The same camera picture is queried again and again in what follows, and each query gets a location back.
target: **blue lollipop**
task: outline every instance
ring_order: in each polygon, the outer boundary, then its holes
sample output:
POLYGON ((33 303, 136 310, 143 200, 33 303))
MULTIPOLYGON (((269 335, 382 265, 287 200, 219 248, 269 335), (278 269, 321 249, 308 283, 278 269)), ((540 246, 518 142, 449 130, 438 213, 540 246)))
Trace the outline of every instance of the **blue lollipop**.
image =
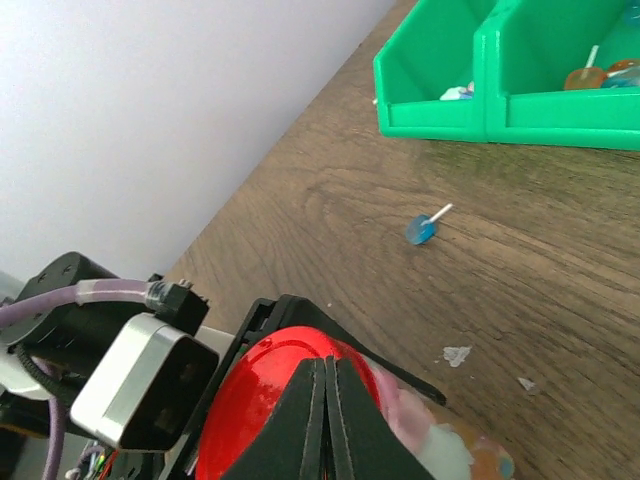
POLYGON ((602 88, 640 87, 640 66, 609 74, 602 88))
POLYGON ((445 205, 433 217, 428 215, 418 215, 414 218, 405 232, 405 237, 409 243, 420 245, 425 243, 436 234, 436 222, 453 207, 453 203, 445 205))

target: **lollipop stick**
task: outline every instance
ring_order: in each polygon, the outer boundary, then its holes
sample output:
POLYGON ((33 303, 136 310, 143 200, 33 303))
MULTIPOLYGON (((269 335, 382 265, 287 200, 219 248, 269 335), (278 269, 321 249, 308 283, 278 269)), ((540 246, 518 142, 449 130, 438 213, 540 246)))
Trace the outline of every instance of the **lollipop stick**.
POLYGON ((433 217, 431 217, 429 220, 425 220, 424 222, 422 222, 422 225, 428 225, 429 223, 434 223, 437 222, 440 217, 442 217, 442 215, 444 215, 445 213, 447 213, 449 210, 451 210, 453 208, 453 203, 448 203, 446 204, 444 207, 442 207, 440 209, 440 211, 438 213, 436 213, 433 217))
POLYGON ((580 79, 584 80, 587 76, 587 70, 593 67, 593 64, 596 63, 596 57, 598 56, 598 50, 600 49, 600 45, 594 45, 591 47, 591 53, 589 53, 589 58, 587 59, 587 65, 584 67, 582 71, 582 75, 580 75, 580 79))

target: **green plastic bin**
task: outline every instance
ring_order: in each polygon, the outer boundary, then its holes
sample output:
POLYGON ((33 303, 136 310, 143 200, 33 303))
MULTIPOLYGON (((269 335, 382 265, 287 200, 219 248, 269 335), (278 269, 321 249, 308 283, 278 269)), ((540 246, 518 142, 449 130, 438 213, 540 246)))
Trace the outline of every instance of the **green plastic bin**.
POLYGON ((593 45, 604 69, 640 58, 640 28, 624 22, 626 5, 420 1, 374 61, 381 132, 640 150, 640 87, 562 90, 593 45), (437 100, 471 77, 472 100, 437 100))
POLYGON ((383 135, 486 141, 482 38, 476 33, 495 0, 423 0, 374 60, 383 135), (440 101, 448 88, 475 81, 470 100, 440 101))

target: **cable connector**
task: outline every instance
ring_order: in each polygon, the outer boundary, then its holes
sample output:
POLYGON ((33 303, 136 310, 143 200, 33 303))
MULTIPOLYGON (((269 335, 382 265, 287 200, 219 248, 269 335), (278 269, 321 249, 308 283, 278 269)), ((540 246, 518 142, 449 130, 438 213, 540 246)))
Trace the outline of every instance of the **cable connector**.
POLYGON ((191 290, 189 282, 156 282, 149 289, 147 306, 158 320, 191 336, 202 325, 209 312, 207 301, 191 290))

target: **white wall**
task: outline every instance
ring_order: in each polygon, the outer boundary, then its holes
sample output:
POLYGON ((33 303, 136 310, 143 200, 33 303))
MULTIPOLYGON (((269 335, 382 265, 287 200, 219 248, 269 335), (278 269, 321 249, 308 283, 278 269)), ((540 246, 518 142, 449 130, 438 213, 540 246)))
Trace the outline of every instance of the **white wall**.
POLYGON ((0 271, 0 302, 7 297, 16 298, 23 286, 24 284, 16 278, 0 271))
POLYGON ((162 273, 392 3, 0 2, 0 270, 162 273))

